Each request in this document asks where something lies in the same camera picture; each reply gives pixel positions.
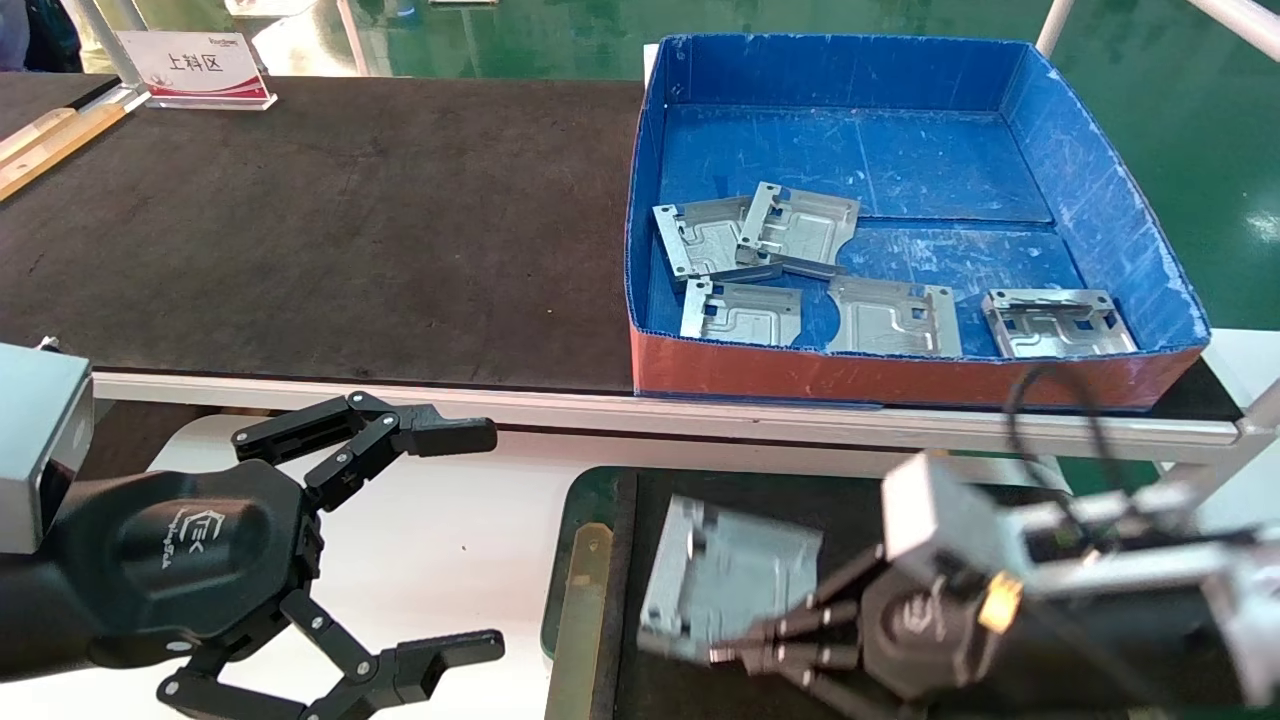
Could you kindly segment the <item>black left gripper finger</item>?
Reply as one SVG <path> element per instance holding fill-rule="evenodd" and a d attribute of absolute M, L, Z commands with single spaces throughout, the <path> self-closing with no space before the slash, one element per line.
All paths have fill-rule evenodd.
<path fill-rule="evenodd" d="M 315 603 L 293 591 L 278 610 L 326 656 L 342 678 L 310 705 L 228 685 L 219 675 L 229 653 L 201 650 L 159 688 L 157 701 L 191 719 L 370 719 L 385 708 L 428 702 L 445 671 L 506 653 L 497 629 L 399 643 L 376 655 Z"/>
<path fill-rule="evenodd" d="M 447 419 L 430 404 L 392 405 L 367 392 L 334 397 L 232 436 L 241 461 L 273 466 L 323 450 L 334 454 L 303 477 L 308 503 L 332 512 L 399 456 L 440 457 L 497 448 L 489 418 Z"/>

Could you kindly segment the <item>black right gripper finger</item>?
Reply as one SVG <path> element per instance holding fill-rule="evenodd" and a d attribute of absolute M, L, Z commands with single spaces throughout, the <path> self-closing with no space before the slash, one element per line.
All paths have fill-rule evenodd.
<path fill-rule="evenodd" d="M 846 685 L 829 674 L 860 666 L 854 646 L 728 643 L 708 650 L 710 664 L 740 664 L 753 676 L 781 676 L 846 719 L 896 719 L 897 706 Z"/>
<path fill-rule="evenodd" d="M 863 550 L 781 615 L 754 621 L 744 635 L 730 643 L 771 643 L 803 635 L 827 626 L 849 623 L 858 618 L 859 600 L 841 598 L 850 588 L 863 587 L 886 568 L 884 546 L 874 544 Z"/>

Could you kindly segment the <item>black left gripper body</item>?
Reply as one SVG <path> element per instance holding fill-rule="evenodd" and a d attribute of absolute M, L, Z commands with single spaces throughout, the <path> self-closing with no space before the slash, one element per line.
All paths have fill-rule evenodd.
<path fill-rule="evenodd" d="M 266 462 L 77 480 L 55 521 L 84 655 L 109 669 L 250 657 L 285 629 L 282 601 L 310 587 L 321 551 L 303 488 Z"/>

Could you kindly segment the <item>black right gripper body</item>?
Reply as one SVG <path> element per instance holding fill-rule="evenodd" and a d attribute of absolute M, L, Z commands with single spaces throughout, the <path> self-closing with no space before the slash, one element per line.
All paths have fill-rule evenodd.
<path fill-rule="evenodd" d="M 974 593 L 883 570 L 861 593 L 860 669 L 900 701 L 1010 701 L 1012 583 Z"/>

